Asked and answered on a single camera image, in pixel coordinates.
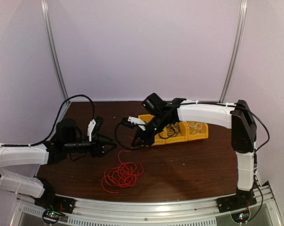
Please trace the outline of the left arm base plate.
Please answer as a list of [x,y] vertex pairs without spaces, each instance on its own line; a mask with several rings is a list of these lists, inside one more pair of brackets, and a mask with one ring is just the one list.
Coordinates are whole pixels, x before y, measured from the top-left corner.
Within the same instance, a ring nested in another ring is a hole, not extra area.
[[52,200],[44,200],[41,198],[33,198],[35,205],[44,209],[54,210],[59,213],[72,214],[75,206],[75,199],[62,196],[55,196]]

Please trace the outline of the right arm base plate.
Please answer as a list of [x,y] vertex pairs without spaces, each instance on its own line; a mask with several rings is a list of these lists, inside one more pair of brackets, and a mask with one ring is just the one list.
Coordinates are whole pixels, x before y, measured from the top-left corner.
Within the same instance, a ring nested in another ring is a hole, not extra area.
[[250,199],[247,199],[246,197],[237,194],[217,199],[219,213],[245,209],[256,203],[256,198],[251,197]]

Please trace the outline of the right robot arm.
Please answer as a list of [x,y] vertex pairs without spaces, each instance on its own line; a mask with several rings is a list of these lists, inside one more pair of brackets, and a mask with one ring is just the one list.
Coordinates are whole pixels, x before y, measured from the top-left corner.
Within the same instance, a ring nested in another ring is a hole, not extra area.
[[142,106],[153,115],[149,122],[135,117],[128,121],[138,127],[132,147],[151,146],[155,136],[172,123],[195,121],[222,126],[231,130],[231,146],[237,156],[237,192],[233,196],[235,207],[244,207],[251,199],[255,173],[255,144],[257,125],[244,100],[234,104],[200,102],[174,98],[170,102],[156,93],[147,96]]

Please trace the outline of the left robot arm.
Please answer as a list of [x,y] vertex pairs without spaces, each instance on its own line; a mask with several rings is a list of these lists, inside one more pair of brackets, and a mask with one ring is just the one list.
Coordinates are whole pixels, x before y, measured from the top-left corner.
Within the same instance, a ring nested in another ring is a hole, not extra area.
[[102,123],[101,117],[91,120],[85,136],[75,120],[63,119],[56,124],[55,134],[50,140],[27,145],[0,143],[0,190],[40,199],[49,209],[55,209],[59,205],[59,198],[45,179],[26,177],[10,172],[5,167],[54,165],[73,153],[90,153],[92,157],[103,157],[117,145],[112,138],[99,134]]

